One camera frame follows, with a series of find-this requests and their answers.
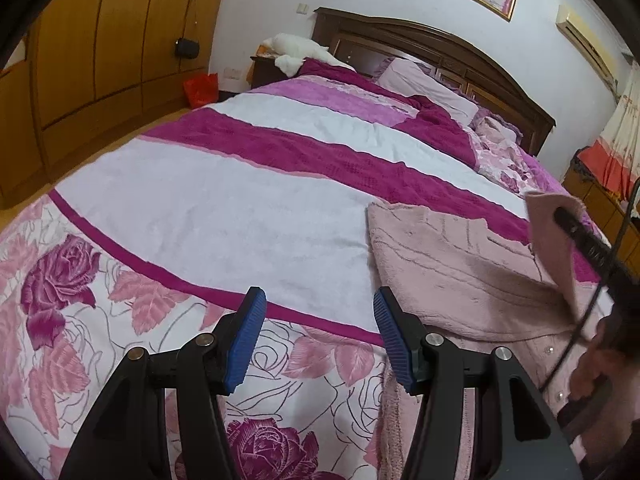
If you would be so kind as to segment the pink knitted cardigan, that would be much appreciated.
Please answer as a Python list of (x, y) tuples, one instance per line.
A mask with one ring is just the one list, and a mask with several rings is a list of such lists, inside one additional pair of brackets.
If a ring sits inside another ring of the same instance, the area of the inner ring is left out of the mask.
[(585, 219), (582, 202), (531, 192), (525, 203), (525, 243), (491, 231), (485, 219), (422, 206), (371, 204), (367, 216), (378, 274), (402, 310), (463, 349), (505, 344), (541, 385), (597, 279), (578, 268), (552, 219), (558, 207)]

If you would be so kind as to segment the cream and red curtain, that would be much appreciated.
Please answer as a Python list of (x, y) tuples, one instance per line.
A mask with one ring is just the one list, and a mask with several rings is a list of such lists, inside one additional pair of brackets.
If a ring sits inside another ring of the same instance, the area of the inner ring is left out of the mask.
[(600, 185), (621, 200), (630, 200), (639, 177), (639, 64), (631, 65), (625, 90), (600, 136), (578, 159)]

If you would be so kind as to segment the wooden wardrobe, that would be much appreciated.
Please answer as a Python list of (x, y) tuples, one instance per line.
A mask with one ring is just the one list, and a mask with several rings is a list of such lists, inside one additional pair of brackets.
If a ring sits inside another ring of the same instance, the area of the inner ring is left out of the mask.
[[(52, 0), (1, 72), (2, 207), (179, 108), (207, 70), (220, 2)], [(195, 60), (175, 57), (182, 37), (200, 44)]]

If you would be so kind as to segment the white air conditioner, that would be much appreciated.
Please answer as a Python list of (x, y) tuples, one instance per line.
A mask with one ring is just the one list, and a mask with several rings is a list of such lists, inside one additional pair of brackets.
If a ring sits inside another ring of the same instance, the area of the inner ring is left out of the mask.
[(584, 20), (565, 4), (560, 4), (555, 19), (556, 28), (582, 54), (603, 83), (615, 93), (616, 64), (599, 37)]

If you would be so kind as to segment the floral pink pillow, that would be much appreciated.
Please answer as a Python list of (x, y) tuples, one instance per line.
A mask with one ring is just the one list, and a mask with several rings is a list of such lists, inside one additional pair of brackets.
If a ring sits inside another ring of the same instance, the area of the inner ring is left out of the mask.
[(468, 133), (475, 153), (476, 170), (482, 176), (518, 196), (536, 191), (533, 174), (511, 129), (486, 116)]

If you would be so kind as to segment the small black bag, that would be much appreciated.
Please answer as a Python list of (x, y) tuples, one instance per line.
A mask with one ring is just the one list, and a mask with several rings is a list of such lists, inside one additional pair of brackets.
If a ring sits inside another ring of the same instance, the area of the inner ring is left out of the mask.
[(195, 60), (200, 55), (200, 44), (188, 38), (178, 38), (175, 42), (175, 57)]

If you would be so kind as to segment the red bag on floor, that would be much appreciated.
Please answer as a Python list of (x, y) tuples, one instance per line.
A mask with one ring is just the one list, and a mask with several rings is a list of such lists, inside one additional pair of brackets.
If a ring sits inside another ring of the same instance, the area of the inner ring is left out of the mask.
[(186, 80), (182, 86), (191, 110), (216, 103), (219, 99), (217, 74), (199, 74)]

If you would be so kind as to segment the white plush toy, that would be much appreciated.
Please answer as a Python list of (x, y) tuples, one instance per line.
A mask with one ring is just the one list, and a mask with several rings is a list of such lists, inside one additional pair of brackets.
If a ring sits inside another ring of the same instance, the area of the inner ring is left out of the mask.
[(288, 77), (293, 77), (307, 58), (352, 70), (352, 66), (338, 60), (328, 47), (320, 46), (309, 38), (279, 32), (260, 45), (276, 56), (274, 65)]

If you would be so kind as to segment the dark wooden nightstand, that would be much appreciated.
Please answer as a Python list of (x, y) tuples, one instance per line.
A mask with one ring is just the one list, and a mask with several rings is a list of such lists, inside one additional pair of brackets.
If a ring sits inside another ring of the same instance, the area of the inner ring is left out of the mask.
[(250, 59), (253, 62), (253, 73), (252, 78), (250, 78), (251, 89), (257, 89), (267, 84), (288, 79), (288, 76), (274, 64), (274, 58), (256, 55)]

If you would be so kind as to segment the floral pink bedspread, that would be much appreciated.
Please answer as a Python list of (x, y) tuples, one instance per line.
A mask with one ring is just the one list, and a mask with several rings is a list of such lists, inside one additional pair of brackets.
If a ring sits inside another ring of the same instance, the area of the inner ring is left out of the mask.
[(531, 192), (482, 176), (469, 127), (314, 60), (99, 157), (1, 234), (3, 478), (61, 479), (126, 353), (180, 349), (261, 288), (267, 313), (220, 402), (243, 479), (399, 474), (418, 404), (394, 382), (372, 300), (371, 204), (485, 219), (525, 243)]

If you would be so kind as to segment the dark wooden headboard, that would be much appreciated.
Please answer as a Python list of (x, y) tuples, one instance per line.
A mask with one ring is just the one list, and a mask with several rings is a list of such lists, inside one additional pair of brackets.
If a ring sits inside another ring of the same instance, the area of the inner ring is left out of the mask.
[(312, 40), (361, 75), (372, 76), (389, 56), (431, 66), (437, 79), (517, 126), (528, 154), (537, 155), (555, 127), (555, 119), (502, 66), (451, 32), (323, 6), (314, 14)]

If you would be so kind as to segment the lilac pillow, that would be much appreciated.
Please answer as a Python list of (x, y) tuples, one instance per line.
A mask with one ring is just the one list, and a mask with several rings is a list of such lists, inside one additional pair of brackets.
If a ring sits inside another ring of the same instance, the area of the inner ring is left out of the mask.
[(461, 127), (469, 127), (480, 108), (471, 100), (459, 96), (422, 70), (420, 64), (394, 58), (378, 77), (376, 83), (391, 92), (411, 98), (424, 96), (440, 106)]

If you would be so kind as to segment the wooden drawer cabinet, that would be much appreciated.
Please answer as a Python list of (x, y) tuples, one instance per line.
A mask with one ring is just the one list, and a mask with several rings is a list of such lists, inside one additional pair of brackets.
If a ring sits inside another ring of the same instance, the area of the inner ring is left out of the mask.
[[(625, 212), (620, 202), (605, 191), (591, 174), (576, 164), (567, 170), (562, 185), (570, 194), (582, 200), (590, 219), (608, 241), (614, 244)], [(639, 230), (633, 224), (625, 231), (617, 258), (633, 268), (634, 272), (639, 272)]]

